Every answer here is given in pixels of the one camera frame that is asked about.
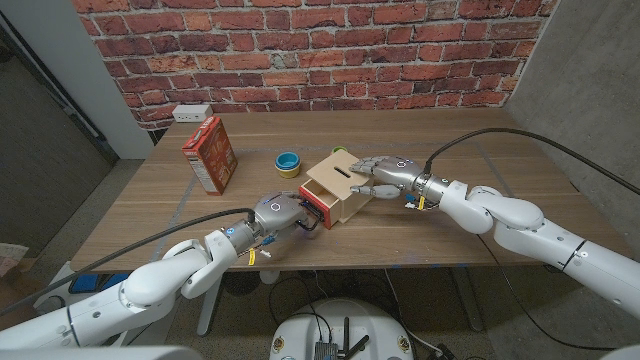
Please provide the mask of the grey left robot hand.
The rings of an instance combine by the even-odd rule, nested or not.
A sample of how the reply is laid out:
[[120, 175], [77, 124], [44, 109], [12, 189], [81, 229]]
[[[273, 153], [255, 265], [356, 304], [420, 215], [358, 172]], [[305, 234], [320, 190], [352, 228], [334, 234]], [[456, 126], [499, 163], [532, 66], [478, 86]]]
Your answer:
[[272, 192], [263, 196], [253, 211], [262, 236], [291, 226], [312, 231], [322, 219], [320, 214], [313, 214], [304, 205], [304, 199], [299, 194], [290, 191]]

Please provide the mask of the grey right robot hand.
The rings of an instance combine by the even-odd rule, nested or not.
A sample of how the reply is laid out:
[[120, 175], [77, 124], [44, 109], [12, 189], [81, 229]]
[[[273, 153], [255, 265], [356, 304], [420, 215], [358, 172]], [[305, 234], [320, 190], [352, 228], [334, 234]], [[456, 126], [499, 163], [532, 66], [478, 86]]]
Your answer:
[[413, 191], [424, 169], [413, 160], [398, 156], [374, 156], [358, 160], [349, 167], [353, 173], [372, 175], [383, 182], [375, 186], [351, 186], [352, 193], [381, 199], [399, 197], [402, 191]]

